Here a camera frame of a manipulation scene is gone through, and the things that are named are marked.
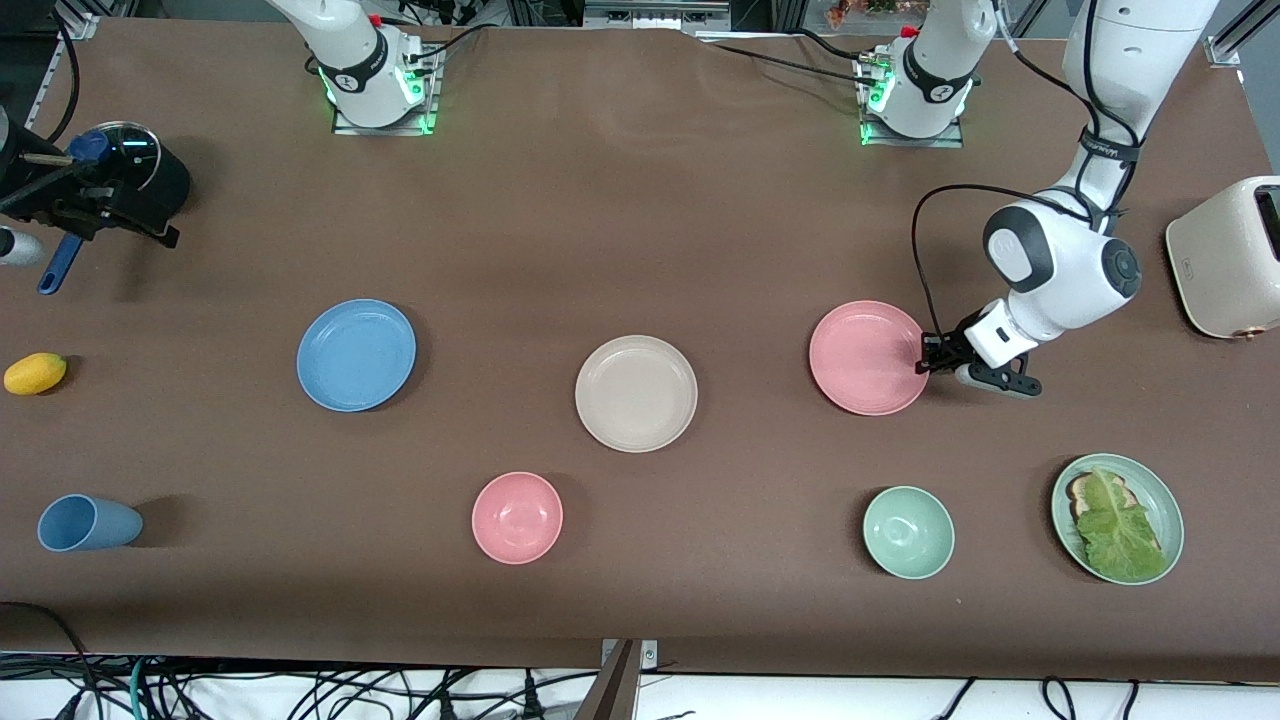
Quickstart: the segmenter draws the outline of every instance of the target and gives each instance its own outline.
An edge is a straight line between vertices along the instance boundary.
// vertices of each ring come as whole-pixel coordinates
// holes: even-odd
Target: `lettuce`
[[[1165,570],[1165,553],[1156,546],[1156,532],[1140,503],[1129,501],[1115,473],[1094,470],[1084,480],[1084,501],[1075,528],[1084,538],[1089,566],[1112,580],[1140,583]]]

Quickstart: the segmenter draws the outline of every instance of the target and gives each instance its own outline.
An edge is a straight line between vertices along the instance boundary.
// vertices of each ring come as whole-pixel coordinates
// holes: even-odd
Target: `toaster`
[[[1165,246],[1196,329],[1251,338],[1280,325],[1280,176],[1210,197],[1169,224]]]

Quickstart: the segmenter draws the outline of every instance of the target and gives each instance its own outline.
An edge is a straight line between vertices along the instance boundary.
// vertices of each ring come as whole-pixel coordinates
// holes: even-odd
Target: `lemon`
[[[61,382],[65,374],[65,359],[37,352],[9,365],[4,372],[4,388],[14,395],[37,395]]]

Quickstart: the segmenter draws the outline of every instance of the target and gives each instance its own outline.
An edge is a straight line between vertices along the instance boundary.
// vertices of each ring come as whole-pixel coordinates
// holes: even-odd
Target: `blue cup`
[[[104,550],[133,542],[142,532],[142,515],[119,502],[65,495],[40,516],[36,537],[50,552]]]

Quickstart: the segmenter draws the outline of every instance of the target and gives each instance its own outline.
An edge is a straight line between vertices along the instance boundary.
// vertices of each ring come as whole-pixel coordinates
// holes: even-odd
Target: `green bowl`
[[[1108,578],[1089,566],[1084,555],[1084,539],[1080,537],[1079,530],[1075,529],[1075,518],[1071,516],[1071,497],[1066,493],[1066,486],[1071,484],[1071,480],[1075,478],[1093,470],[1110,470],[1124,478],[1125,486],[1133,491],[1138,502],[1147,509],[1147,520],[1151,523],[1151,529],[1156,532],[1156,539],[1160,541],[1160,547],[1165,552],[1167,565],[1165,565],[1164,573],[1149,580],[1134,583]],[[1066,548],[1066,552],[1082,568],[1108,583],[1117,585],[1146,585],[1147,583],[1155,583],[1167,575],[1174,569],[1174,565],[1178,564],[1178,559],[1183,556],[1183,541],[1185,539],[1183,512],[1178,509],[1174,493],[1169,492],[1169,487],[1146,465],[1121,455],[1110,455],[1106,452],[1085,455],[1068,465],[1057,477],[1057,482],[1053,483],[1053,496],[1050,498],[1050,514],[1053,518],[1053,529],[1057,530],[1057,538],[1062,541],[1062,547]]]
[[[931,578],[946,568],[956,547],[955,525],[938,498],[899,486],[876,496],[863,518],[863,541],[872,559],[908,580]]]

